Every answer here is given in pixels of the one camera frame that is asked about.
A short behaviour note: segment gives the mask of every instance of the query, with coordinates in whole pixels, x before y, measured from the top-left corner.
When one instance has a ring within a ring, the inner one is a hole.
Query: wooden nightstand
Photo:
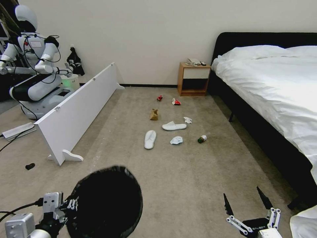
[[[177,90],[180,96],[205,96],[208,86],[210,65],[197,67],[179,64]]]

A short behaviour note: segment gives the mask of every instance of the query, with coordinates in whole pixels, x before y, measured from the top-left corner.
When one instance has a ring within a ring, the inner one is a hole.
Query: brown paper bag
[[[159,119],[159,111],[157,109],[152,109],[150,120],[158,120]]]

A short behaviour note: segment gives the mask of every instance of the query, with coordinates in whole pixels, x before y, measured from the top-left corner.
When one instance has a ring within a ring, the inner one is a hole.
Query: small bottle
[[[207,140],[207,136],[206,135],[202,135],[201,137],[199,137],[198,142],[199,143],[203,143],[205,140]]]

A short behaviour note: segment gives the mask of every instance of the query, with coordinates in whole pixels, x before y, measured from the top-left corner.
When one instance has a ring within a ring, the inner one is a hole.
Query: black cloth
[[[82,67],[81,59],[78,57],[74,47],[71,47],[70,51],[71,51],[71,53],[67,58],[67,62],[69,63],[70,66],[73,67],[74,74],[80,74],[81,76],[83,76],[85,74],[85,72],[84,72],[84,69]]]

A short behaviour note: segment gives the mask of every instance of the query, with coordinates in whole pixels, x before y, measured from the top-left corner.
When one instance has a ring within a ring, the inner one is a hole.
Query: white bin
[[[78,81],[78,74],[73,74],[69,78],[65,75],[60,76],[62,78],[62,83],[65,87],[69,87],[74,89],[75,91],[79,89],[79,81]]]

